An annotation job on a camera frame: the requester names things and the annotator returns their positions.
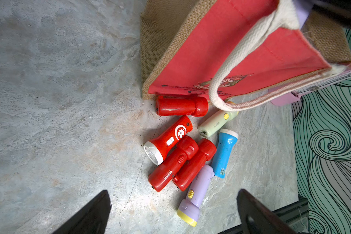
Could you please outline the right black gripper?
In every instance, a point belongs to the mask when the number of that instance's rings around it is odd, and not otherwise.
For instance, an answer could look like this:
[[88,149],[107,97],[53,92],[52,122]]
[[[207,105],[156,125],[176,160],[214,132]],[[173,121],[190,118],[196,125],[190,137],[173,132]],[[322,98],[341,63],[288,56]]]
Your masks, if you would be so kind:
[[313,0],[313,10],[351,29],[351,0]]

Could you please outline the red jute tote bag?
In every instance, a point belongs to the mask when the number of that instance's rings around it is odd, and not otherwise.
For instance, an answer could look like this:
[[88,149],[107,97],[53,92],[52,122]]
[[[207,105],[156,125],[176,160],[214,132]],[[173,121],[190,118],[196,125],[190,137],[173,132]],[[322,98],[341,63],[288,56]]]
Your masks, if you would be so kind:
[[202,96],[243,111],[347,70],[342,27],[293,1],[148,1],[140,17],[143,99]]

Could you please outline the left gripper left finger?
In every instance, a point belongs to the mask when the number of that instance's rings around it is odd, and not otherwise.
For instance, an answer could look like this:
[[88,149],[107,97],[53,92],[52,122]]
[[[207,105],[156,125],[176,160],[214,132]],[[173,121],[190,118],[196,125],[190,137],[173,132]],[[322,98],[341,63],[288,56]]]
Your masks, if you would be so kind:
[[111,200],[107,190],[101,191],[69,220],[62,224],[55,234],[104,234],[111,212]]

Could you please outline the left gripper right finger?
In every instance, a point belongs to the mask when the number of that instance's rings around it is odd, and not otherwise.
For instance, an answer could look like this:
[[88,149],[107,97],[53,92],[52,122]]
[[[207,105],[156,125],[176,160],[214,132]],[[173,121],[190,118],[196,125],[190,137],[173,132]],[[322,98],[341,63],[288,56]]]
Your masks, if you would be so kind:
[[247,190],[239,191],[237,202],[244,234],[296,234]]

